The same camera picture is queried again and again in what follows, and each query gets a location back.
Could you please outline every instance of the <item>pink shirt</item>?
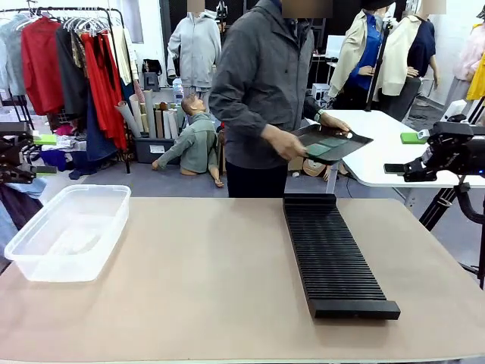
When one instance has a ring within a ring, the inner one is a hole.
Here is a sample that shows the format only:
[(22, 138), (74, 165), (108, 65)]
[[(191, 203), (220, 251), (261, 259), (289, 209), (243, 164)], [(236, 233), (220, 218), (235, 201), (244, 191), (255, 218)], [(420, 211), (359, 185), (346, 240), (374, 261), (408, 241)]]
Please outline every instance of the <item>pink shirt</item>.
[(467, 73), (475, 74), (483, 52), (485, 51), (485, 26), (480, 25), (471, 31), (471, 35), (460, 54), (458, 64), (453, 68), (453, 73), (459, 80), (467, 80)]

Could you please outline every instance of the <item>clothes rail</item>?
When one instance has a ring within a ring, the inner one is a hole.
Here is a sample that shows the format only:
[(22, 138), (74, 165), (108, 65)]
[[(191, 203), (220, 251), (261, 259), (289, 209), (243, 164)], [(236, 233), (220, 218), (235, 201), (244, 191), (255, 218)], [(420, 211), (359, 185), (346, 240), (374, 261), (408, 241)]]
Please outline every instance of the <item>clothes rail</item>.
[[(38, 8), (15, 8), (15, 9), (1, 9), (0, 10), (0, 14), (1, 13), (7, 13), (7, 12), (22, 12), (22, 11), (28, 11), (30, 14), (36, 14), (36, 13), (40, 13), (42, 11), (104, 11), (106, 13), (106, 17), (108, 19), (108, 25), (109, 25), (109, 30), (110, 30), (110, 34), (111, 34), (111, 41), (113, 42), (113, 50), (114, 50), (114, 61), (116, 63), (116, 67), (117, 67), (117, 72), (118, 72), (118, 82), (120, 83), (120, 87), (121, 89), (123, 89), (123, 84), (122, 84), (122, 80), (121, 80), (121, 76), (120, 76), (120, 64), (118, 62), (118, 54), (117, 54), (117, 51), (116, 51), (116, 47), (114, 47), (114, 34), (113, 34), (113, 23), (111, 22), (111, 15), (110, 15), (110, 12), (111, 11), (115, 11), (118, 13), (118, 15), (120, 16), (120, 21), (121, 21), (121, 26), (124, 28), (124, 19), (123, 19), (123, 15), (121, 13), (121, 11), (119, 11), (118, 9), (115, 9), (115, 8), (100, 8), (100, 7), (52, 7), (52, 6), (48, 6), (48, 7), (38, 7)], [(126, 40), (125, 40), (125, 47), (126, 47), (126, 50), (127, 50), (127, 57), (128, 57), (128, 64), (131, 65), (131, 59), (130, 59), (130, 51), (128, 49), (128, 45), (126, 43)], [(131, 83), (133, 85), (133, 75), (132, 73), (130, 72), (130, 80), (131, 80)], [(127, 152), (120, 152), (121, 154), (121, 157), (122, 159), (124, 159), (124, 162), (125, 162), (125, 165), (126, 165), (126, 169), (127, 169), (127, 173), (129, 174), (130, 173), (130, 162), (129, 162), (129, 158), (128, 158), (128, 155), (129, 155), (129, 150), (127, 150)]]

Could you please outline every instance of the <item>clear plastic bin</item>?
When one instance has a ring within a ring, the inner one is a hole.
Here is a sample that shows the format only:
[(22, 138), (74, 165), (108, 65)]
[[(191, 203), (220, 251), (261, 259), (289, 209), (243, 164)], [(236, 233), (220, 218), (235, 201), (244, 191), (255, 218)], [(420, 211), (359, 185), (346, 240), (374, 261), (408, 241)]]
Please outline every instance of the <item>clear plastic bin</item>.
[(5, 247), (29, 281), (93, 281), (127, 223), (131, 190), (76, 185), (48, 202)]

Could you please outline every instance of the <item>gray jacket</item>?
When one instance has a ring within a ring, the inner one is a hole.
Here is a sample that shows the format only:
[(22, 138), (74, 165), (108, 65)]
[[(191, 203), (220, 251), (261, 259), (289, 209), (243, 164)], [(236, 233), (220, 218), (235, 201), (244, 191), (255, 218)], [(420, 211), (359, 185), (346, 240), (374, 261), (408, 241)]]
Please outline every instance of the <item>gray jacket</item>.
[(180, 157), (180, 167), (195, 173), (205, 173), (217, 167), (217, 134), (210, 114), (203, 112), (192, 116), (192, 125), (186, 127), (165, 154), (158, 159), (158, 167)]
[(0, 27), (0, 88), (10, 89), (12, 95), (25, 95), (20, 51), (22, 29), (17, 27), (28, 20), (25, 15), (16, 14)]
[(290, 32), (271, 0), (258, 2), (230, 28), (209, 101), (226, 125), (229, 163), (254, 169), (284, 165), (260, 135), (266, 124), (300, 128), (314, 36), (307, 22), (298, 28), (299, 36)]
[(218, 63), (220, 56), (221, 36), (215, 20), (205, 12), (197, 18), (188, 13), (170, 37), (167, 73), (175, 74), (174, 58), (180, 57), (182, 85), (209, 88), (212, 65)]

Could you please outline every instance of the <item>gray storage bin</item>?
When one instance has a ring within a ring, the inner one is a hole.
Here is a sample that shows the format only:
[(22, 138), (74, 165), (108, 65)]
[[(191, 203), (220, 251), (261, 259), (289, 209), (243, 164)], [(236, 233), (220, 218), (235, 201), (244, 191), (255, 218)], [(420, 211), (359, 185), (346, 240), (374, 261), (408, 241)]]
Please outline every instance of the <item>gray storage bin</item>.
[[(174, 139), (134, 138), (134, 140), (139, 163), (153, 163), (175, 143)], [(175, 158), (168, 164), (179, 165), (180, 158)]]

